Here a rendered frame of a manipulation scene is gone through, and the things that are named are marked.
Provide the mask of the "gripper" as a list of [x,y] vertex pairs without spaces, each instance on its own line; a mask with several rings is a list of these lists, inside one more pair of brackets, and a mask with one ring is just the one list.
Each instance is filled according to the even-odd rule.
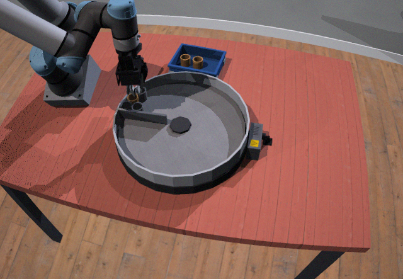
[[129,85],[137,85],[138,96],[140,96],[148,73],[148,68],[146,62],[144,62],[144,58],[141,57],[141,55],[134,55],[134,53],[136,53],[139,48],[140,45],[138,44],[133,50],[130,50],[128,52],[122,52],[115,49],[116,53],[118,54],[118,65],[115,73],[118,86],[120,85],[121,82],[122,86],[127,87],[127,94],[129,95],[130,91],[134,97],[135,97],[135,88],[134,86]]

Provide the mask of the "bronze metal sleeve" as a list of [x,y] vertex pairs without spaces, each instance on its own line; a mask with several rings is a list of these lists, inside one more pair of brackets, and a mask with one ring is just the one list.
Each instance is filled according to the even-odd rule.
[[203,68],[203,58],[200,56],[196,56],[193,58],[193,68],[194,69],[202,69]]
[[188,54],[181,55],[180,60],[181,60],[181,66],[189,67],[191,65],[190,55]]
[[134,97],[132,94],[129,94],[129,95],[127,96],[127,100],[128,100],[128,101],[133,100],[133,101],[131,101],[132,104],[135,103],[135,102],[139,102],[138,94],[135,94],[135,97]]

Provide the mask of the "grey metal sleeve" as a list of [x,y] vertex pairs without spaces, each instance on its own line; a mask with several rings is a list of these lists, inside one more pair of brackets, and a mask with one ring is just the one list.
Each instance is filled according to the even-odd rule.
[[126,108],[126,109],[131,110],[132,109],[132,102],[131,101],[124,101],[121,104],[121,108]]
[[[137,94],[137,88],[135,89],[135,93]],[[142,93],[139,96],[139,101],[140,102],[145,102],[146,100],[147,100],[147,91],[146,91],[146,88],[143,87]]]
[[136,102],[132,105],[132,110],[144,111],[144,106],[141,102]]

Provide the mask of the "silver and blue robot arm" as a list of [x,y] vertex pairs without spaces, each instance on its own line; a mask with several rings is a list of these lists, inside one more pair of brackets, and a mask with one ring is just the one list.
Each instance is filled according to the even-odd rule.
[[31,12],[0,0],[0,29],[33,45],[30,65],[57,96],[68,96],[80,86],[82,64],[101,28],[111,29],[115,49],[128,52],[139,44],[134,55],[142,50],[134,0],[83,1],[78,6],[58,0],[17,1]]

